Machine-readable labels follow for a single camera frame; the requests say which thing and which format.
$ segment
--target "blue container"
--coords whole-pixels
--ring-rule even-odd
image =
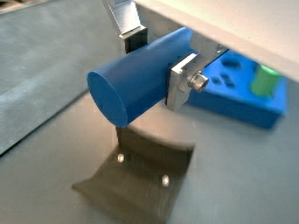
[[[204,68],[209,85],[201,93],[191,91],[188,103],[271,129],[285,114],[285,78],[280,79],[273,94],[260,97],[249,90],[256,67],[257,63],[240,54],[232,51],[224,53]]]
[[[187,28],[88,73],[88,89],[105,118],[124,128],[165,96],[169,66],[188,53]]]

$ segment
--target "white panel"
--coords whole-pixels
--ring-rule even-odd
[[[134,2],[299,81],[299,1]]]

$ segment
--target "gray floor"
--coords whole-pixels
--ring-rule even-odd
[[[160,102],[133,122],[150,135],[195,142],[169,223],[299,222],[299,85],[273,131]],[[70,190],[117,145],[114,127],[86,94],[0,160],[1,223],[121,223]]]
[[[120,55],[98,0],[50,0],[0,15],[0,154],[86,91]]]

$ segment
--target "blue box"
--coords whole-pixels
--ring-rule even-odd
[[[201,93],[191,91],[188,103],[271,129],[285,114],[285,78],[281,77],[271,97],[256,96],[249,91],[256,68],[255,61],[232,51],[225,52],[204,68],[209,84]]]

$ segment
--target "green object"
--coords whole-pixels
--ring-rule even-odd
[[[256,68],[256,77],[251,82],[249,90],[257,96],[271,96],[276,89],[276,84],[281,74],[265,66],[259,65]]]

